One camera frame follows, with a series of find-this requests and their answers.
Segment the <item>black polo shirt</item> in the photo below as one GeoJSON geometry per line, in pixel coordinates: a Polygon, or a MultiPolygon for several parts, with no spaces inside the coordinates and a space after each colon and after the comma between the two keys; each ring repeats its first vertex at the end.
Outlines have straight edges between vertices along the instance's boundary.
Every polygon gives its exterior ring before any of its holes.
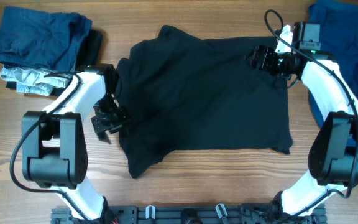
{"type": "Polygon", "coordinates": [[[116,99],[130,123],[119,135],[131,177],[175,150],[273,149],[293,144],[286,81],[250,68],[274,37],[199,39],[165,25],[118,65],[116,99]]]}

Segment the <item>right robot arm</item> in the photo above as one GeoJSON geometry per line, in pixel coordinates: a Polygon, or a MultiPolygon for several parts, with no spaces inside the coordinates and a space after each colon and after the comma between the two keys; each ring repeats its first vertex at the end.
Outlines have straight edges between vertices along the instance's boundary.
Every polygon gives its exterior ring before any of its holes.
{"type": "Polygon", "coordinates": [[[297,22],[273,34],[275,48],[257,45],[246,57],[251,68],[277,78],[296,75],[323,118],[308,155],[308,170],[270,203],[271,222],[301,222],[330,196],[349,198],[358,185],[358,99],[345,83],[331,52],[323,51],[319,24],[297,22]]]}

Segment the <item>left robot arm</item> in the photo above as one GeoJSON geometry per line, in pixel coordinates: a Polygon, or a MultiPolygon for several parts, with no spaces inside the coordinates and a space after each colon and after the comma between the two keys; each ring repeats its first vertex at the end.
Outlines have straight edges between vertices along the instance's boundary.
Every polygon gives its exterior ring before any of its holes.
{"type": "Polygon", "coordinates": [[[21,152],[24,178],[37,184],[37,193],[57,194],[68,205],[73,223],[118,223],[106,198],[86,176],[88,151],[83,122],[94,111],[91,122],[100,139],[106,133],[124,130],[130,123],[128,112],[114,98],[119,73],[112,65],[102,64],[49,76],[72,81],[51,105],[23,116],[22,137],[10,162],[11,179],[18,187],[33,191],[14,173],[14,162],[21,152]]]}

